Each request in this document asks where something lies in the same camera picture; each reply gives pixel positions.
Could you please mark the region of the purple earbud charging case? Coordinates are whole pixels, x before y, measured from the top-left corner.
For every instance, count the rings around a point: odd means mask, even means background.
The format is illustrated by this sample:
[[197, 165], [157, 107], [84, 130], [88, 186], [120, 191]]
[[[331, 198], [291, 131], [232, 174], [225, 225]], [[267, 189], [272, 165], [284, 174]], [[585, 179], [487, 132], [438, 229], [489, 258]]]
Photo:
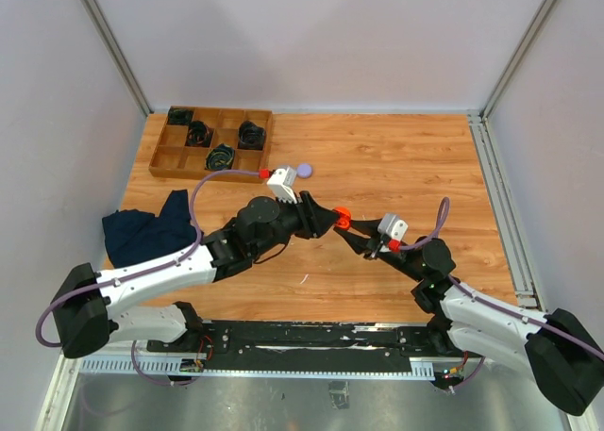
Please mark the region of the purple earbud charging case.
[[307, 179], [313, 174], [313, 169], [309, 163], [301, 163], [296, 167], [296, 173], [299, 177]]

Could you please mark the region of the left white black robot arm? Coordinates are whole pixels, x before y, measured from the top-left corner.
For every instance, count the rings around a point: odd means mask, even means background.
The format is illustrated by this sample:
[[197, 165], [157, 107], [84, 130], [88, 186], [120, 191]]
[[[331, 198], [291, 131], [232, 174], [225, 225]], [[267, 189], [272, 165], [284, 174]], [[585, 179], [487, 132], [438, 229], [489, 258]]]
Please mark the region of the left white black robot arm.
[[81, 358], [124, 340], [124, 317], [139, 304], [233, 277], [291, 237], [322, 237], [338, 219], [337, 211], [319, 206], [306, 191], [295, 204], [260, 196], [223, 228], [171, 255], [101, 272], [77, 265], [51, 302], [59, 348], [67, 358]]

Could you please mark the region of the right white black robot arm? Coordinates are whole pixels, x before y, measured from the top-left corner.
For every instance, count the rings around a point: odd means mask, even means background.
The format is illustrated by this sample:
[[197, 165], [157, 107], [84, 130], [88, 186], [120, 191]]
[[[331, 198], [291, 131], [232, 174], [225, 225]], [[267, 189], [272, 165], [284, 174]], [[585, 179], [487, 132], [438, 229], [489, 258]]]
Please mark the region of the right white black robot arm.
[[388, 213], [380, 220], [341, 216], [334, 230], [359, 255], [379, 259], [415, 280], [411, 294], [432, 315], [429, 348], [440, 356], [459, 349], [503, 364], [533, 381], [561, 411], [582, 415], [603, 388], [603, 351], [571, 312], [513, 306], [454, 277], [456, 265], [440, 237], [439, 218], [413, 244], [407, 224]]

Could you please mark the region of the orange earbud charging case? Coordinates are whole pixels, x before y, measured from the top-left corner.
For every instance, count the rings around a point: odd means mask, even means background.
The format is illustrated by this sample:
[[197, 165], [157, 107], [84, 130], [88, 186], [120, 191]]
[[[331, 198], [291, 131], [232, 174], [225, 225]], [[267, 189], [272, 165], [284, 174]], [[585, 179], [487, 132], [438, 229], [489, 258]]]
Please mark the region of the orange earbud charging case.
[[345, 207], [335, 207], [333, 211], [338, 214], [334, 227], [347, 231], [351, 227], [351, 212]]

